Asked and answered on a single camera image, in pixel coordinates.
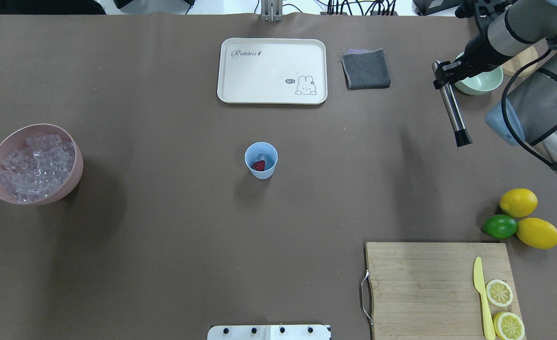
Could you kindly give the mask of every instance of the plastic knife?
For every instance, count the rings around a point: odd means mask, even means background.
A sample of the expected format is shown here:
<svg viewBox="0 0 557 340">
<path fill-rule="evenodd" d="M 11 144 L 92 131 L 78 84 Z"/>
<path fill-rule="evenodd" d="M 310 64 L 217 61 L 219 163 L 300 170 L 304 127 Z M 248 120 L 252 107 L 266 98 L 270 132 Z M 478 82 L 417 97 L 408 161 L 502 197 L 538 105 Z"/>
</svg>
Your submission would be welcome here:
<svg viewBox="0 0 557 340">
<path fill-rule="evenodd" d="M 495 329 L 492 327 L 492 316 L 488 307 L 486 287 L 484 286 L 484 273 L 482 273 L 482 259 L 477 257 L 473 263 L 473 287 L 480 293 L 482 304 L 482 324 L 486 340 L 495 340 Z"/>
</svg>

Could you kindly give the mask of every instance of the lemon slice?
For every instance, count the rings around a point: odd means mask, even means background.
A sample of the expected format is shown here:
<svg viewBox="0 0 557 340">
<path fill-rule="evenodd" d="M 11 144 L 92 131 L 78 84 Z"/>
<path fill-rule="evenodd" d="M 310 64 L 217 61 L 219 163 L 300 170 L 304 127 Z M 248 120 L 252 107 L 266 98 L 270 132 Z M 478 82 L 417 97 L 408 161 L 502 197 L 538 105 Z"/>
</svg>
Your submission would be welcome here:
<svg viewBox="0 0 557 340">
<path fill-rule="evenodd" d="M 514 300 L 514 293 L 507 282 L 503 280 L 490 280 L 486 284 L 488 301 L 498 307 L 507 307 Z"/>
<path fill-rule="evenodd" d="M 522 340 L 524 338 L 524 323 L 522 319 L 511 312 L 499 312 L 493 318 L 495 332 L 503 340 Z"/>
</svg>

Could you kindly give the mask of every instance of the green lime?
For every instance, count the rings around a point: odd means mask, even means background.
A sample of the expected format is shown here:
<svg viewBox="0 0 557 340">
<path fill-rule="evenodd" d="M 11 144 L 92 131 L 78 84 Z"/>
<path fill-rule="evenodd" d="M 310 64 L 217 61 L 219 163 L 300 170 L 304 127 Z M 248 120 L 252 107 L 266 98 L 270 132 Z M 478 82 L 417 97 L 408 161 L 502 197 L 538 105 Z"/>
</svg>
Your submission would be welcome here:
<svg viewBox="0 0 557 340">
<path fill-rule="evenodd" d="M 507 238 L 518 230 L 518 222 L 507 215 L 494 215 L 484 223 L 484 232 L 496 238 Z"/>
</svg>

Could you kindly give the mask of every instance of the light blue cup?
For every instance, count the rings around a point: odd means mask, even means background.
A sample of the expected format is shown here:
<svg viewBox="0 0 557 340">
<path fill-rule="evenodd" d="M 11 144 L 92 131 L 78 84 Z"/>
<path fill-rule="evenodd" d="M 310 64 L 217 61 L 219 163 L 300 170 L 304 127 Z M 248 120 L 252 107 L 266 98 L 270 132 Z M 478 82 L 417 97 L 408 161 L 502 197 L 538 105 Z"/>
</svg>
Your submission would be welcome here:
<svg viewBox="0 0 557 340">
<path fill-rule="evenodd" d="M 260 153 L 265 153 L 266 155 L 269 155 L 271 158 L 272 165 L 268 170 L 257 171 L 251 168 L 251 164 L 253 164 L 255 158 Z M 257 142 L 252 144 L 249 148 L 247 148 L 247 151 L 245 152 L 245 165 L 247 166 L 249 171 L 253 174 L 253 176 L 255 176 L 255 178 L 259 180 L 265 180 L 268 177 L 272 176 L 272 173 L 274 172 L 274 168 L 276 168 L 277 162 L 279 161 L 278 154 L 279 153 L 277 153 L 277 149 L 275 149 L 274 146 L 272 146 L 271 144 L 266 142 Z"/>
</svg>

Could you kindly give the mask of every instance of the black cable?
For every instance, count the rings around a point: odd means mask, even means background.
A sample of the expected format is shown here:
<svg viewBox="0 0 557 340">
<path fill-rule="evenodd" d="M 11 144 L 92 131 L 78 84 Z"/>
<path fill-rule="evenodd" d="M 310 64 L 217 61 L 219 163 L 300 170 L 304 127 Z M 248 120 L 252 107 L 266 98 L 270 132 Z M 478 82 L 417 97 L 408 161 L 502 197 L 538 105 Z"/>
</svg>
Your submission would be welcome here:
<svg viewBox="0 0 557 340">
<path fill-rule="evenodd" d="M 352 15 L 352 7 L 350 7 L 350 2 L 348 2 L 348 0 L 344 0 L 344 2 L 346 3 L 346 5 L 348 5 L 348 12 L 350 12 L 350 15 Z"/>
<path fill-rule="evenodd" d="M 361 1 L 361 2 L 373 2 L 373 4 L 371 6 L 369 6 L 369 8 L 367 8 L 367 11 L 363 14 L 363 15 L 367 15 L 369 13 L 369 11 L 371 12 L 371 15 L 373 15 L 373 7 L 375 7 L 376 4 L 380 4 L 380 6 L 383 6 L 380 3 L 380 0 L 374 0 L 374 1 Z"/>
<path fill-rule="evenodd" d="M 386 13 L 384 15 L 394 15 L 394 9 L 396 6 L 396 0 L 392 0 L 391 2 L 388 2 L 388 7 L 386 9 Z"/>
<path fill-rule="evenodd" d="M 383 15 L 384 4 L 380 0 L 377 0 L 377 3 L 373 4 L 373 8 L 371 9 L 371 15 L 373 15 L 373 11 L 375 10 L 375 5 L 379 5 L 377 8 L 377 15 Z"/>
<path fill-rule="evenodd" d="M 295 7 L 298 11 L 300 11 L 300 13 L 303 13 L 302 10 L 299 9 L 299 8 L 297 8 L 297 6 L 295 6 L 294 4 L 285 4 L 285 5 L 283 5 L 283 7 L 285 7 L 285 6 L 292 6 L 292 7 Z"/>
<path fill-rule="evenodd" d="M 390 0 L 385 0 L 387 5 L 386 7 L 381 11 L 381 15 L 388 15 L 388 12 L 390 11 L 390 6 L 391 6 L 391 2 Z"/>
<path fill-rule="evenodd" d="M 517 133 L 515 133 L 514 128 L 511 126 L 511 123 L 509 122 L 509 118 L 507 117 L 507 107 L 506 107 L 506 99 L 507 99 L 507 92 L 509 92 L 509 88 L 511 88 L 511 85 L 514 83 L 514 81 L 516 80 L 516 78 L 518 78 L 518 75 L 520 75 L 520 73 L 522 73 L 525 69 L 527 69 L 528 67 L 533 66 L 534 64 L 537 64 L 539 61 L 544 60 L 544 58 L 546 58 L 550 53 L 552 52 L 552 50 L 547 50 L 546 52 L 544 52 L 544 54 L 542 56 L 540 56 L 539 58 L 536 58 L 535 60 L 529 62 L 528 64 L 520 67 L 520 69 L 518 71 L 516 71 L 516 73 L 514 73 L 514 75 L 511 77 L 511 79 L 509 80 L 509 82 L 507 83 L 507 85 L 505 86 L 505 89 L 503 90 L 503 94 L 501 95 L 501 114 L 503 115 L 503 121 L 505 122 L 505 126 L 507 127 L 507 129 L 509 130 L 509 133 L 511 134 L 511 136 L 514 138 L 514 140 L 516 142 L 518 142 L 518 144 L 524 149 L 526 150 L 528 153 L 530 153 L 531 155 L 535 156 L 539 161 L 543 162 L 544 164 L 546 164 L 547 166 L 552 166 L 553 164 L 544 159 L 544 157 L 542 157 L 541 155 L 539 155 L 538 153 L 536 153 L 533 149 L 531 149 L 529 146 L 526 145 L 526 143 L 524 141 L 522 141 L 522 139 L 520 138 L 520 136 L 518 136 Z"/>
<path fill-rule="evenodd" d="M 360 4 L 359 0 L 356 0 L 356 4 L 358 4 L 358 8 L 360 9 L 360 14 L 363 14 L 363 5 Z"/>
</svg>

